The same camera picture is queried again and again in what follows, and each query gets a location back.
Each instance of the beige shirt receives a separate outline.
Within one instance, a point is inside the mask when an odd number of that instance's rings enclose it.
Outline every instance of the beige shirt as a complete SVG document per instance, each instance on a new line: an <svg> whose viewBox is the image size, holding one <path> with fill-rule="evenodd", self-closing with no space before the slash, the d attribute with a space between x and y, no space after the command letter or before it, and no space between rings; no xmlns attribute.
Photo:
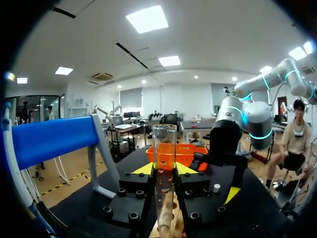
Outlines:
<svg viewBox="0 0 317 238"><path fill-rule="evenodd" d="M49 115L49 120L55 120L55 117L54 117L54 113L51 112L50 115Z"/></svg>
<svg viewBox="0 0 317 238"><path fill-rule="evenodd" d="M302 137L296 137L294 130L298 132L304 130L304 135ZM311 130L305 121L303 121L302 125L297 125L294 120L288 123L282 138L282 144L286 146L286 150L298 155L304 154L308 151L310 143Z"/></svg>

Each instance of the black shorts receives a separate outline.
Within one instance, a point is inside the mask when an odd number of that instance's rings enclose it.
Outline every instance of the black shorts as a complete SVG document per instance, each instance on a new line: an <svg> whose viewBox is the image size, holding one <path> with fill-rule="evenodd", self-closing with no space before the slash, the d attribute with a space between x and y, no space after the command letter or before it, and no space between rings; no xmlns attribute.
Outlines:
<svg viewBox="0 0 317 238"><path fill-rule="evenodd" d="M304 162L305 162L305 156L303 154L297 155L288 151L288 156L284 160L283 167L287 170L297 172Z"/></svg>

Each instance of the floor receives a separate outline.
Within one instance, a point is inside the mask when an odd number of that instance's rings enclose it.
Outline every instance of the floor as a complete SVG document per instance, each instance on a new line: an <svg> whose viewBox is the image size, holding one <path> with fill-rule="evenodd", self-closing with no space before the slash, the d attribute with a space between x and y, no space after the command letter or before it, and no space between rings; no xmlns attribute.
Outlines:
<svg viewBox="0 0 317 238"><path fill-rule="evenodd" d="M282 134L277 135L276 139L281 140ZM248 151L250 146L250 141L247 139L246 134L243 135L241 139L241 144L243 148ZM144 146L143 135L136 135L136 143L139 148ZM151 139L147 139L147 144L152 144ZM276 142L273 147L273 153L279 151L279 143ZM262 156L266 157L267 151L259 152ZM43 181L39 181L34 178L34 181L38 187L40 194L42 194L42 200L44 201L46 207L50 208L58 204L60 201L67 198L76 190L80 189L84 185L90 182L90 171L88 170L88 157L87 148L80 149L60 157L63 163L65 172L68 179L70 180L70 185L65 184L64 180L59 177L54 160L49 160L45 162L45 169L40 170L40 176L44 178ZM102 163L100 154L96 153L96 166L97 173L101 174L106 171L105 165ZM251 159L249 162L249 168L252 172L261 180L266 181L266 165L262 162ZM276 169L276 174L274 180L282 179L285 175L285 170ZM295 179L297 176L294 172L290 172L287 180ZM274 196L274 190L271 189L270 193ZM298 197L298 200L303 199L303 195Z"/></svg>

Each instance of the black table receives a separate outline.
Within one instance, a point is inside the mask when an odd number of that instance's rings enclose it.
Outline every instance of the black table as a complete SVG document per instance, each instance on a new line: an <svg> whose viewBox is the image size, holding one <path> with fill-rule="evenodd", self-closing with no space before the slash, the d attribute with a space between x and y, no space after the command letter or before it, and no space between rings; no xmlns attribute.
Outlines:
<svg viewBox="0 0 317 238"><path fill-rule="evenodd" d="M148 163L148 157L145 150L137 149L125 159L120 161L116 167L119 174L124 172L134 171L139 167ZM211 188L215 183L219 183L221 187L226 187L231 184L234 167L215 167L210 166L206 173L211 176ZM101 186L116 192L113 184L109 183L109 174L102 173L98 177ZM225 200L226 194L220 189L219 196ZM51 208L51 211L66 225L70 225L72 221L82 217L91 216L98 220L103 219L103 208L110 204L110 199L93 192L91 182L81 189L71 194L56 206ZM212 230L198 232L197 235L208 237L232 237L233 231L240 231L241 226L245 221L253 221L260 228L265 228L269 232L279 230L282 224L285 223L285 216L279 213L280 208L266 191L259 179L246 169L243 176L243 184L241 191L232 200L232 221L231 223L218 224ZM151 208L148 213L148 218L145 227L145 237L151 233L151 230L156 222L155 200L153 198Z"/></svg>

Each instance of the yellow triangle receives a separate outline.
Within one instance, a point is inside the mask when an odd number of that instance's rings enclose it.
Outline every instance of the yellow triangle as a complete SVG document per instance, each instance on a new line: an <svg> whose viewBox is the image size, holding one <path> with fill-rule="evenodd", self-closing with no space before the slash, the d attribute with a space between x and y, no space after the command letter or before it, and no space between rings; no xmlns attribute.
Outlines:
<svg viewBox="0 0 317 238"><path fill-rule="evenodd" d="M226 202L224 204L227 204L239 191L240 191L240 188L231 187L230 191L229 191L229 194L228 194L228 197L227 197L227 200L226 200Z"/></svg>
<svg viewBox="0 0 317 238"><path fill-rule="evenodd" d="M144 165L143 167L137 169L136 171L131 172L132 174L144 173L145 175L150 175L153 167L153 162Z"/></svg>
<svg viewBox="0 0 317 238"><path fill-rule="evenodd" d="M179 162L176 162L176 166L177 166L177 171L179 175L183 175L184 173L190 173L190 174L197 174L198 172L195 170L192 170L188 167L186 167L185 165L182 165Z"/></svg>

